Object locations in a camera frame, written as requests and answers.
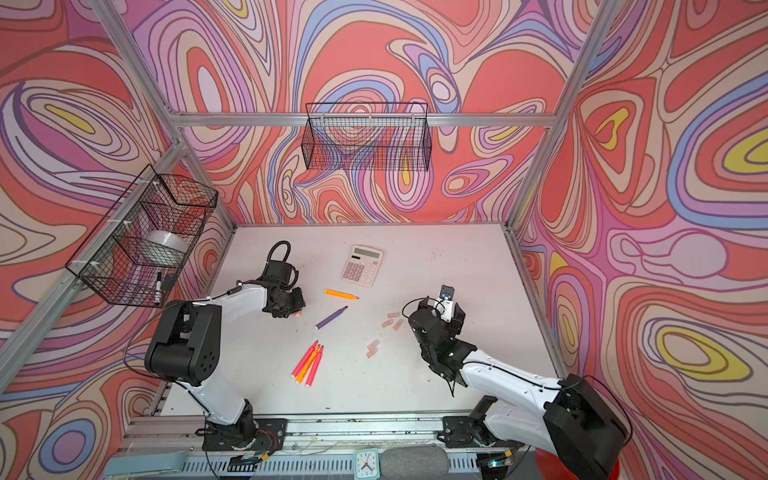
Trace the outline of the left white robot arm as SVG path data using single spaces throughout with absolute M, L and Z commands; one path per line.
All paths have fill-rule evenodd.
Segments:
M 299 313 L 305 301 L 298 279 L 299 271 L 287 261 L 269 260 L 255 280 L 239 281 L 216 297 L 174 300 L 163 309 L 145 369 L 181 385 L 202 408 L 206 449 L 250 449 L 258 435 L 250 401 L 218 368 L 224 324 L 258 312 L 277 319 Z

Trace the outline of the purple pen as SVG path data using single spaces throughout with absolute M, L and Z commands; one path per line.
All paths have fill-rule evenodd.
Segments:
M 326 318 L 324 318 L 323 320 L 318 322 L 315 325 L 315 329 L 320 330 L 320 329 L 324 328 L 330 322 L 332 322 L 333 320 L 338 318 L 340 315 L 342 315 L 347 309 L 348 309 L 348 306 L 344 306 L 344 307 L 336 310 L 335 312 L 333 312 L 332 314 L 330 314 L 329 316 L 327 316 Z

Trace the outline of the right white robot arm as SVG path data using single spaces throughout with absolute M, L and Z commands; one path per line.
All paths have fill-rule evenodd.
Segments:
M 406 318 L 429 369 L 450 389 L 482 392 L 470 414 L 443 420 L 449 448 L 522 446 L 555 455 L 578 479 L 608 479 L 630 440 L 627 426 L 583 377 L 543 377 L 459 339 L 465 312 L 451 296 L 422 297 Z

